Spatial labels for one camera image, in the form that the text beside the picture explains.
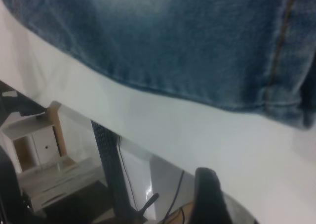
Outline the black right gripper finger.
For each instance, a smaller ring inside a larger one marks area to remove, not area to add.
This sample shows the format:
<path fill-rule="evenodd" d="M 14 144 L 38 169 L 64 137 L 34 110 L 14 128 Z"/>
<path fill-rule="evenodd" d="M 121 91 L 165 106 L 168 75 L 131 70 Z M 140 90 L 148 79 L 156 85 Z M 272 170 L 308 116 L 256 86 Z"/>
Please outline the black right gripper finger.
<path fill-rule="evenodd" d="M 224 194 L 216 173 L 209 168 L 197 168 L 191 212 L 193 224 L 231 224 Z"/>

